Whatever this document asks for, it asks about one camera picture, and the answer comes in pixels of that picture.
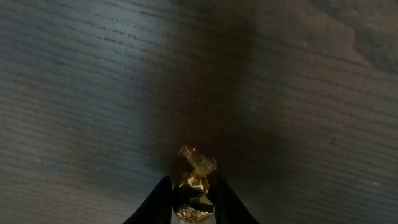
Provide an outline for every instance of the gold candy wrapper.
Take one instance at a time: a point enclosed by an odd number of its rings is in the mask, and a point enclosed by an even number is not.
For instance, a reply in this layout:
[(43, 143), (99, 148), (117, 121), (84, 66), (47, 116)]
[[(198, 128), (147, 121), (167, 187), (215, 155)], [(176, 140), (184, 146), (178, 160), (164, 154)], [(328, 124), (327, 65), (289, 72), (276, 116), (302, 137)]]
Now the gold candy wrapper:
[(178, 154), (187, 158), (195, 170), (183, 173), (173, 190), (174, 213), (180, 224), (202, 223), (213, 214), (214, 199), (206, 176), (217, 169), (217, 163), (188, 145), (183, 146)]

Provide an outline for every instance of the shiny gold object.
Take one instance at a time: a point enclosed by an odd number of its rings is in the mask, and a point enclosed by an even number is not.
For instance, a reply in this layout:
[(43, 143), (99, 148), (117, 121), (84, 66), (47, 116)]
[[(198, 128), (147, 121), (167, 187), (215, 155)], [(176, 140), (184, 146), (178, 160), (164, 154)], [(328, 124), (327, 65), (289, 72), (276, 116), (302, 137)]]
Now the shiny gold object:
[(178, 154), (187, 158), (195, 170), (183, 173), (178, 187), (174, 188), (174, 213), (180, 224), (202, 223), (213, 214), (214, 203), (208, 197), (210, 185), (206, 176), (217, 169), (217, 163), (188, 145), (183, 146)]

